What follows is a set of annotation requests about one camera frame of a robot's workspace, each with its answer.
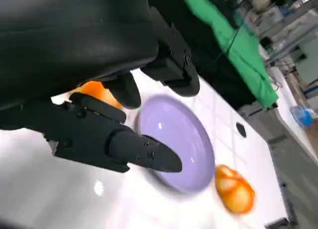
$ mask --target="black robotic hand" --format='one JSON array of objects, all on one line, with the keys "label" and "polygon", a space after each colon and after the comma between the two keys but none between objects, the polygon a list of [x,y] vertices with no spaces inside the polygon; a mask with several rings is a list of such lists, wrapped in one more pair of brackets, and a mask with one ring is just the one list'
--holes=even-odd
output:
[{"label": "black robotic hand", "polygon": [[0,0],[0,128],[28,128],[59,142],[54,155],[125,172],[127,162],[181,171],[164,144],[123,125],[124,112],[75,94],[97,80],[127,108],[141,104],[130,70],[182,96],[199,92],[190,48],[147,0]]}]

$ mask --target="black cable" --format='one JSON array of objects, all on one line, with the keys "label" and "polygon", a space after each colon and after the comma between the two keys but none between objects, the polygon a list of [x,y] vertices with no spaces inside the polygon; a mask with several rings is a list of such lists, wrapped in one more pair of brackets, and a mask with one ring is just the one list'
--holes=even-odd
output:
[{"label": "black cable", "polygon": [[245,19],[246,19],[246,17],[247,17],[247,15],[248,15],[249,12],[250,12],[250,9],[246,11],[246,13],[245,13],[245,15],[244,15],[244,17],[243,17],[242,23],[239,25],[238,29],[235,31],[234,36],[233,36],[233,39],[232,39],[232,41],[231,41],[230,46],[228,47],[228,49],[225,51],[225,49],[227,48],[227,45],[226,45],[226,46],[224,47],[224,49],[221,51],[221,53],[220,53],[220,54],[217,56],[217,58],[214,60],[214,63],[215,63],[217,60],[219,60],[220,57],[221,57],[224,53],[226,54],[226,56],[229,54],[229,51],[230,51],[230,49],[231,49],[231,47],[232,47],[232,45],[233,45],[233,43],[234,43],[234,41],[235,41],[235,39],[236,39],[238,33],[239,33],[239,30],[240,30],[241,27],[243,26],[243,24],[244,24],[244,22],[245,22]]}]

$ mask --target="screw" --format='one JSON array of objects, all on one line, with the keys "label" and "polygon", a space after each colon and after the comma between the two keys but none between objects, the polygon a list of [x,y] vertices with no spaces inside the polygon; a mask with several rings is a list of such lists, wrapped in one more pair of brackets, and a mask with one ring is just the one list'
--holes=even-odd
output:
[{"label": "screw", "polygon": [[144,143],[144,147],[146,147],[146,148],[148,148],[149,145],[150,145],[149,141],[147,141],[147,142]]},{"label": "screw", "polygon": [[155,157],[155,152],[149,152],[148,153],[148,158],[150,158],[151,160],[153,160]]},{"label": "screw", "polygon": [[86,112],[83,109],[78,110],[76,113],[76,117],[78,119],[83,119],[86,116]]}]

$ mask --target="white tabletop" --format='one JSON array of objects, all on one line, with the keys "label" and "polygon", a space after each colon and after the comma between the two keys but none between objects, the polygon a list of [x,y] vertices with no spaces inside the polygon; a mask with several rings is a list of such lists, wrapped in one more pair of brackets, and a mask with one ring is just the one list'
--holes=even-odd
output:
[{"label": "white tabletop", "polygon": [[[22,129],[0,131],[0,219],[39,229],[263,229],[287,216],[267,143],[213,89],[200,80],[200,93],[182,98],[140,70],[133,75],[143,103],[166,93],[194,111],[211,139],[216,163],[236,169],[255,189],[253,211],[230,214],[214,181],[185,196],[134,165],[121,174],[52,157],[41,134]],[[133,125],[137,112],[126,111],[127,125]],[[236,122],[245,126],[246,139]]]},{"label": "white tabletop", "polygon": [[[262,47],[259,48],[259,51],[264,59],[268,59],[268,55]],[[290,111],[290,109],[293,106],[297,106],[297,102],[293,96],[293,93],[291,92],[282,72],[279,70],[278,67],[270,68],[270,72],[275,77],[275,79],[283,85],[282,88],[279,88],[276,91],[278,95],[278,107],[274,109],[274,111],[276,113],[277,118],[282,123],[282,125],[288,130],[288,132],[293,136],[293,138],[305,150],[305,152],[317,163],[318,158],[312,144],[310,143],[304,129],[297,124]]]}]

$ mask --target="lavender bowl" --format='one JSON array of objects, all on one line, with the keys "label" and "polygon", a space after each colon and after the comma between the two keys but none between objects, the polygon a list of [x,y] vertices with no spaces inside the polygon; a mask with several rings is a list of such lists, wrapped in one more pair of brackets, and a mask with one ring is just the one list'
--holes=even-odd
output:
[{"label": "lavender bowl", "polygon": [[170,147],[182,161],[180,173],[157,172],[183,193],[205,189],[214,174],[213,148],[200,120],[183,103],[167,95],[149,98],[139,114],[139,131]]}]

